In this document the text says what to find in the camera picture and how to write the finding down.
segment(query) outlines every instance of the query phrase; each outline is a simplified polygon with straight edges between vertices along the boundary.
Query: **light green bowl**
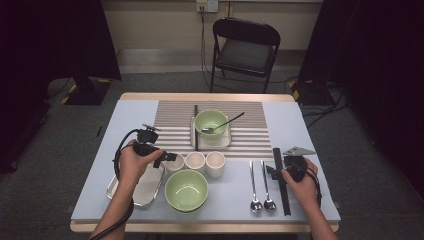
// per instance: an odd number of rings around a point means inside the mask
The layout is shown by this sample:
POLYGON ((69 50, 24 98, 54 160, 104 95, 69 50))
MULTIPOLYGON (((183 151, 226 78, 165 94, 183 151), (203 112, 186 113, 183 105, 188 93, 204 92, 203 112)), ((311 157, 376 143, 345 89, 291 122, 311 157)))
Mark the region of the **light green bowl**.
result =
POLYGON ((194 118, 194 126, 200 136, 207 139, 218 139, 224 134, 225 130, 227 130, 229 124, 215 129, 212 133, 204 133, 202 129, 215 128, 227 121, 228 118, 224 113, 217 110, 205 110, 197 114, 194 118))
POLYGON ((190 213, 199 209, 208 197, 208 182, 199 172, 185 169, 171 175, 165 184, 165 197, 173 209, 190 213))

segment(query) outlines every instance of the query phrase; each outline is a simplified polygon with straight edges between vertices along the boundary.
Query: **table edge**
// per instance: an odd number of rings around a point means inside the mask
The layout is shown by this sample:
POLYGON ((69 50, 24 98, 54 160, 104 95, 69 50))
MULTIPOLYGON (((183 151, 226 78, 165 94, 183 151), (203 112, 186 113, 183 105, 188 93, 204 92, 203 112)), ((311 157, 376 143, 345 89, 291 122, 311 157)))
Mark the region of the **table edge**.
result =
POLYGON ((176 101, 240 101, 294 102, 289 94, 231 94, 231 93, 139 93, 126 92, 120 100, 176 100, 176 101))
MULTIPOLYGON (((338 221, 329 221, 331 229, 339 229, 338 221)), ((70 228, 74 232, 93 232, 96 222, 72 220, 70 228)), ((310 232, 307 223, 131 223, 125 232, 150 233, 302 233, 310 232)))

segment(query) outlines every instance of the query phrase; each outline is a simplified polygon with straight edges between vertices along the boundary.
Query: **metal spoon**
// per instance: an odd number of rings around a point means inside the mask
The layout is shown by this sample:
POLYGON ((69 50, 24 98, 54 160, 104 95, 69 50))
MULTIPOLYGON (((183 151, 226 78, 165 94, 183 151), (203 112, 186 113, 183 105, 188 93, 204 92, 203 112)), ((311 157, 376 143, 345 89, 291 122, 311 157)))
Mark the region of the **metal spoon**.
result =
POLYGON ((222 126, 224 126, 225 124, 228 124, 229 122, 232 122, 232 121, 236 120, 237 118, 239 118, 239 117, 241 117, 241 116, 243 116, 243 115, 244 115, 244 112, 240 113, 239 115, 237 115, 237 117, 235 117, 235 118, 231 119, 230 121, 228 121, 228 122, 226 122, 226 123, 223 123, 223 124, 219 125, 218 127, 214 127, 214 128, 203 128, 203 129, 202 129, 202 132, 203 132, 203 133, 213 133, 213 131, 215 131, 215 129, 217 129, 217 128, 219 128, 219 127, 222 127, 222 126))
POLYGON ((255 189, 255 177, 253 176, 253 162, 250 161, 250 176, 252 178, 252 187, 253 187, 253 200, 252 203, 250 203, 250 209, 254 213, 260 213, 262 212, 262 203, 256 198, 256 189, 255 189))
POLYGON ((277 210, 277 205, 275 205, 275 202, 272 201, 269 198, 268 184, 266 182, 266 174, 265 174, 265 164, 264 164, 264 161, 261 161, 261 165, 262 165, 262 174, 264 176, 265 191, 266 191, 266 200, 264 202, 264 207, 265 207, 265 210, 267 210, 268 212, 275 212, 277 210))

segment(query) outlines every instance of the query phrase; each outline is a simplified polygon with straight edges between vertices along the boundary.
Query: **small white cup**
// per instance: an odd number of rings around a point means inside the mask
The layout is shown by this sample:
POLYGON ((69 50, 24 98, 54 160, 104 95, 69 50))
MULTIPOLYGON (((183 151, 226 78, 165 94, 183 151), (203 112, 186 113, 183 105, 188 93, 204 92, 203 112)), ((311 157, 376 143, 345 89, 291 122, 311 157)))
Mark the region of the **small white cup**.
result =
POLYGON ((181 154, 177 154, 175 161, 165 161, 163 162, 168 173, 173 174, 179 170, 185 168, 184 157, 181 154))
POLYGON ((201 174, 206 172, 206 158, 201 152, 191 152, 185 159, 185 164, 188 168, 198 171, 201 174))
POLYGON ((221 152, 210 152, 206 156, 206 172, 213 178, 224 174, 225 156, 221 152))

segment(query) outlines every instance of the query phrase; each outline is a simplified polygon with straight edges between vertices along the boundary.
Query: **gray carpet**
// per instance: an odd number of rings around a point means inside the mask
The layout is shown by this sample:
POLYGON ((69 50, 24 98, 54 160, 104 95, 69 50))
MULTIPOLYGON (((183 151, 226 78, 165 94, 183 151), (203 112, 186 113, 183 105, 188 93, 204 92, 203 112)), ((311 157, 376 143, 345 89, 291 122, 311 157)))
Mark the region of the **gray carpet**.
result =
MULTIPOLYGON (((281 81, 296 71, 275 71, 268 93, 289 92, 281 81)), ((66 79, 55 80, 50 94, 66 79)), ((229 83, 259 93, 262 84, 229 83)), ((69 228, 85 179, 116 101, 124 92, 208 92, 201 72, 126 74, 113 82, 101 106, 61 105, 62 90, 44 125, 23 149, 18 171, 0 175, 0 239, 87 239, 69 228)), ((217 92, 231 92, 216 89, 217 92)), ((337 97, 339 90, 332 90, 337 97)), ((326 107, 307 108, 320 112, 326 107)), ((305 117, 306 124, 318 116, 305 117)), ((333 200, 340 205, 341 239, 424 239, 424 203, 403 174, 371 144, 366 128, 349 107, 330 113, 309 132, 326 172, 333 200)), ((210 239, 309 239, 299 235, 211 235, 210 239)), ((134 234, 126 239, 198 239, 196 235, 134 234)))

